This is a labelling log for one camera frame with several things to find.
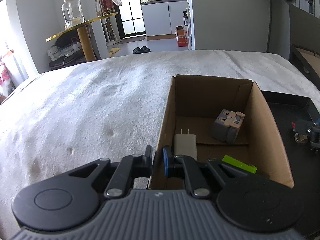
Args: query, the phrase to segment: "cardboard box wall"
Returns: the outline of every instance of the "cardboard box wall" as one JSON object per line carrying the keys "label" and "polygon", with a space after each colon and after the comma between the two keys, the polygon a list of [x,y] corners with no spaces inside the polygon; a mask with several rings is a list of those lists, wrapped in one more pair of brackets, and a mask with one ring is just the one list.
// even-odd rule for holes
{"label": "cardboard box wall", "polygon": [[[210,136],[210,127],[222,109],[245,113],[244,123],[233,145],[227,145]],[[175,134],[196,135],[197,158],[230,155],[249,165],[258,173],[293,187],[293,178],[284,145],[271,110],[255,82],[213,76],[177,75],[171,78],[164,110],[151,189],[178,189],[182,181],[164,176],[162,148],[173,146]]]}

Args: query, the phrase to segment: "white blanket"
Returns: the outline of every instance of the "white blanket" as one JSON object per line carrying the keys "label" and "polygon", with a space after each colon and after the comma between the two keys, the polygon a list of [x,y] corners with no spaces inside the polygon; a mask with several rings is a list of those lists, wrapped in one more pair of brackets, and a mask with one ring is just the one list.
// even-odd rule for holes
{"label": "white blanket", "polygon": [[252,79],[261,90],[311,97],[320,109],[317,88],[267,53],[146,53],[39,75],[0,106],[0,238],[19,230],[10,205],[23,187],[100,157],[119,161],[155,147],[176,74]]}

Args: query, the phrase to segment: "kitchen countertop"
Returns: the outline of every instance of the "kitchen countertop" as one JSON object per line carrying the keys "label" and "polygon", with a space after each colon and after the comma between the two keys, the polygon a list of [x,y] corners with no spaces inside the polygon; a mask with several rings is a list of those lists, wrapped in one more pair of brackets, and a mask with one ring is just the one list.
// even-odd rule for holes
{"label": "kitchen countertop", "polygon": [[144,2],[144,3],[141,3],[140,5],[161,3],[161,2],[181,2],[181,1],[188,1],[188,0],[159,0],[159,1],[154,1],[154,2]]}

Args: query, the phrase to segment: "black slipper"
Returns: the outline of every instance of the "black slipper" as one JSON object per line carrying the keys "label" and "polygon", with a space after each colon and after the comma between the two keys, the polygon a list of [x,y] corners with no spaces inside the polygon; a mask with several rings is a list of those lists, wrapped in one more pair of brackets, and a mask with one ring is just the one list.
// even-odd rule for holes
{"label": "black slipper", "polygon": [[150,50],[148,47],[146,47],[146,46],[143,46],[143,47],[141,48],[141,51],[142,51],[142,53],[151,52],[151,50]]}
{"label": "black slipper", "polygon": [[133,54],[140,54],[140,53],[143,53],[142,50],[139,48],[139,47],[136,47],[133,51],[132,51]]}

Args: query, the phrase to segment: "green block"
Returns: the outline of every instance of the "green block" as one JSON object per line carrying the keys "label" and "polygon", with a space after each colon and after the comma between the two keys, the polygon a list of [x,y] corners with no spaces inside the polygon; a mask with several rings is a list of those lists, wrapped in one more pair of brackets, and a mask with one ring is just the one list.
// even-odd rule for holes
{"label": "green block", "polygon": [[243,170],[245,170],[245,171],[254,173],[254,174],[255,174],[256,171],[257,171],[257,167],[256,167],[256,166],[247,165],[247,164],[245,164],[245,163],[243,163],[243,162],[241,162],[241,161],[238,161],[238,160],[236,160],[235,158],[232,158],[232,157],[230,157],[230,156],[228,156],[228,155],[225,155],[225,156],[223,157],[222,161],[225,162],[225,163],[231,164],[231,165],[233,165],[233,166],[236,166],[236,167],[238,167],[238,168],[240,168],[240,169],[243,169]]}

